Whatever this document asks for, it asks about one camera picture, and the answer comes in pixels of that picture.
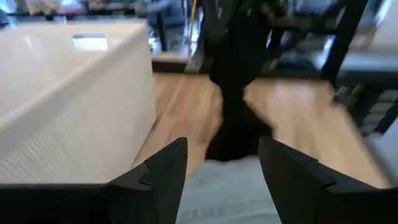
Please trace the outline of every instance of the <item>gray fabric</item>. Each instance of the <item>gray fabric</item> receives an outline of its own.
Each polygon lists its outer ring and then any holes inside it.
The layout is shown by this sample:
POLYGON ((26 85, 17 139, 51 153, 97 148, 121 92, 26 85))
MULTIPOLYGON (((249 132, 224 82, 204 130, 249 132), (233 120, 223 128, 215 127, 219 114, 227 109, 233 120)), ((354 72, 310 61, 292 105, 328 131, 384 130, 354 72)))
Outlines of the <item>gray fabric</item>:
POLYGON ((197 168, 185 183, 177 223, 280 223, 258 157, 197 168))

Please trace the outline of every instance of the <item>person's leg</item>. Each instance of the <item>person's leg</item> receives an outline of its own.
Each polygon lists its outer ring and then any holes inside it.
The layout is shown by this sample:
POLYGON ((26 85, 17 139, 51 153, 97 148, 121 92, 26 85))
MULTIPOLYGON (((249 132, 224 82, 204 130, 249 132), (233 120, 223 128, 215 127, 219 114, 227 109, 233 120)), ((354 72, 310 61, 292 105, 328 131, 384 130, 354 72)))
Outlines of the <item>person's leg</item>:
MULTIPOLYGON (((282 42, 283 34, 284 34, 284 31, 282 31, 282 30, 273 30, 271 32, 271 40, 267 47, 268 51, 274 52, 274 51, 279 50, 280 44, 282 42)), ((271 70, 275 69, 276 66, 278 65, 278 62, 279 62, 278 58, 273 59, 269 66, 269 69, 271 69, 271 70)))
POLYGON ((258 12, 234 18, 220 45, 210 79, 220 87, 223 122, 208 146, 206 159, 230 161, 257 154, 259 136, 272 135, 272 127, 244 101, 244 88, 261 68, 268 31, 258 12))
POLYGON ((207 55, 214 55, 218 50, 218 45, 222 41, 225 26, 218 17, 218 7, 215 0, 203 0, 204 32, 203 47, 207 55))

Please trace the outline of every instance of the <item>white panel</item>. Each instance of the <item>white panel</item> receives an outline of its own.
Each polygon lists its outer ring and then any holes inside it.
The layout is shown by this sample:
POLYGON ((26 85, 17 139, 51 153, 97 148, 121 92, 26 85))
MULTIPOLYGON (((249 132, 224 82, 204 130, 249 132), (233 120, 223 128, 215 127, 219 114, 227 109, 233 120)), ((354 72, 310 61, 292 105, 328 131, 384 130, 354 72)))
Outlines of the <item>white panel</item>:
POLYGON ((382 19, 373 38, 373 49, 398 50, 397 0, 384 0, 379 17, 382 19))
POLYGON ((0 182, 126 172, 156 117, 145 23, 21 27, 0 35, 0 48, 11 39, 20 41, 0 66, 0 182), (103 34, 108 48, 75 48, 83 34, 103 34))

